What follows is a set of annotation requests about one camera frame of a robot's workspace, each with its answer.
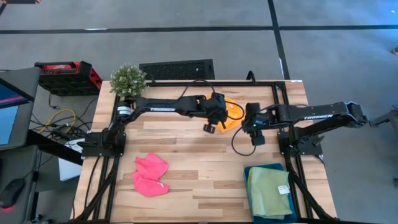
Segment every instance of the pink cloth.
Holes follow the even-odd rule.
[[[153,153],[149,153],[145,159],[136,158],[137,170],[132,174],[134,189],[146,197],[166,194],[169,191],[167,184],[158,180],[162,177],[169,165]]]

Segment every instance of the white paper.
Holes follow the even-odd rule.
[[[71,141],[68,141],[65,144],[65,146],[75,150],[76,152],[81,153],[83,148],[80,147],[77,143],[84,141],[84,140],[85,140],[84,138],[71,140]],[[66,160],[60,159],[60,158],[58,158],[58,163],[59,163],[59,167],[60,167],[60,180],[61,181],[66,181],[71,178],[77,177],[81,173],[81,166],[78,164],[74,164],[72,162],[69,162],[69,161],[66,161]]]
[[[289,187],[287,185],[279,186],[278,190],[279,190],[279,194],[281,194],[281,195],[290,193]]]

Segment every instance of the teal towel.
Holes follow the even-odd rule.
[[[254,216],[283,220],[293,212],[287,194],[279,193],[279,186],[287,185],[289,173],[282,170],[253,167],[249,171],[248,189]]]

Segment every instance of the computer mouse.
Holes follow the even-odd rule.
[[[12,180],[0,193],[0,207],[9,208],[17,202],[18,196],[25,187],[25,179],[16,178]]]

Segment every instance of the orange object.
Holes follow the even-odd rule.
[[[232,102],[232,103],[236,103],[235,100],[231,99],[231,98],[225,98],[225,103],[226,103],[226,110],[228,111],[228,116],[232,117],[232,118],[240,118],[243,115],[243,111],[236,105],[232,104],[232,103],[228,103],[228,102]],[[225,129],[223,127],[223,125],[220,123],[217,124],[217,129],[221,132],[221,133],[225,133],[231,129],[234,129],[235,127],[241,125],[242,120],[244,118],[241,118],[239,120],[234,120],[231,118],[228,118],[225,122]]]

